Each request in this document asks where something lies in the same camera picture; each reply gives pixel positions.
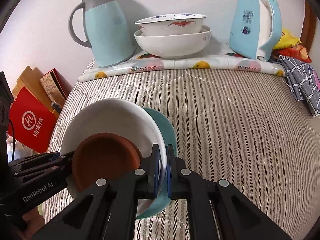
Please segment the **left hand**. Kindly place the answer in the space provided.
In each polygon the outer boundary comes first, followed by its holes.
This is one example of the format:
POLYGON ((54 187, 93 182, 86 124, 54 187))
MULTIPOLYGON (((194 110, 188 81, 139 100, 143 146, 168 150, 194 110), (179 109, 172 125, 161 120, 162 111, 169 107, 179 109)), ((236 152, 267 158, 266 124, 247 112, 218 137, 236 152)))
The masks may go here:
POLYGON ((38 207, 24 214, 22 218, 27 224, 26 229, 21 231, 18 228, 13 228, 13 232, 9 234, 9 239, 30 240, 46 224, 44 217, 39 213, 38 207))

